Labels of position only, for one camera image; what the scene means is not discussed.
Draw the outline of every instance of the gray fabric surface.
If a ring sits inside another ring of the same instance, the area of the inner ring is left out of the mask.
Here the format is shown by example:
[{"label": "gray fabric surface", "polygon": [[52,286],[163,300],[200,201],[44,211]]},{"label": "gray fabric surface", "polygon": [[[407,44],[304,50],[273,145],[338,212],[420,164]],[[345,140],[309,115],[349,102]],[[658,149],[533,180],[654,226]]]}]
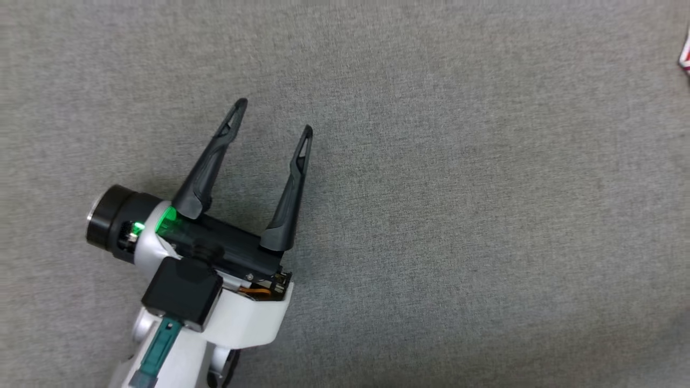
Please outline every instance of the gray fabric surface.
[{"label": "gray fabric surface", "polygon": [[6,4],[3,383],[105,384],[146,284],[84,215],[247,97],[213,215],[259,233],[315,142],[237,386],[690,386],[689,4]]}]

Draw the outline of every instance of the green led light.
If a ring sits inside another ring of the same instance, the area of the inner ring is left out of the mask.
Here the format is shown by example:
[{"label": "green led light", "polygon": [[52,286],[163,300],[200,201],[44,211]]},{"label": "green led light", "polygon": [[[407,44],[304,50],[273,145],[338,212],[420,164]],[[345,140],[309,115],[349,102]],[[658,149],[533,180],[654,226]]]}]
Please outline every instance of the green led light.
[{"label": "green led light", "polygon": [[167,228],[168,225],[177,219],[177,211],[174,207],[168,206],[163,215],[158,219],[158,224],[156,224],[156,233],[161,227]]},{"label": "green led light", "polygon": [[135,235],[139,235],[139,234],[141,234],[141,231],[144,228],[146,228],[146,225],[142,224],[141,222],[135,222],[132,225],[132,233],[134,233]]}]

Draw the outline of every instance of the robotic arm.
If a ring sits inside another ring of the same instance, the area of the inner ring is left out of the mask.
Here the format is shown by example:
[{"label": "robotic arm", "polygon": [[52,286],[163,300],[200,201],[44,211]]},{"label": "robotic arm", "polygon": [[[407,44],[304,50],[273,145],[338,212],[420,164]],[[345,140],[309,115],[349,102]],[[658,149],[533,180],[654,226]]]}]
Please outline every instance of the robotic arm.
[{"label": "robotic arm", "polygon": [[261,236],[205,212],[247,108],[230,109],[172,201],[110,187],[88,216],[86,239],[150,281],[132,330],[136,354],[109,387],[226,387],[243,348],[272,342],[290,303],[293,246],[313,132],[306,126],[273,219]]}]

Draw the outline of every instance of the teal connector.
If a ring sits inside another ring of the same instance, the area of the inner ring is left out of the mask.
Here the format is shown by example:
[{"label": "teal connector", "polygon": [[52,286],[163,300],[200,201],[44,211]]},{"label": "teal connector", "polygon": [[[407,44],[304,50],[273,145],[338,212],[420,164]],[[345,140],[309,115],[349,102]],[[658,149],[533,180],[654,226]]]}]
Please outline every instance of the teal connector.
[{"label": "teal connector", "polygon": [[132,388],[153,388],[158,380],[158,372],[170,353],[170,349],[175,343],[177,334],[182,329],[182,324],[170,318],[163,318],[158,326],[153,341],[148,345],[146,355],[141,361],[141,366],[132,376],[130,387]]}]

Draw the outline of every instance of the red and white object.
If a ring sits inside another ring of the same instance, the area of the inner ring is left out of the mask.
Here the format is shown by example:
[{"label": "red and white object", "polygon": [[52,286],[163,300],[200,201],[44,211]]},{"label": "red and white object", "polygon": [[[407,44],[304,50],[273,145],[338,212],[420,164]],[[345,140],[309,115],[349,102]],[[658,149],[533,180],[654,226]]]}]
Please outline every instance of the red and white object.
[{"label": "red and white object", "polygon": [[685,47],[683,47],[683,52],[680,53],[678,63],[680,64],[680,67],[682,67],[683,70],[690,75],[690,28],[688,29]]}]

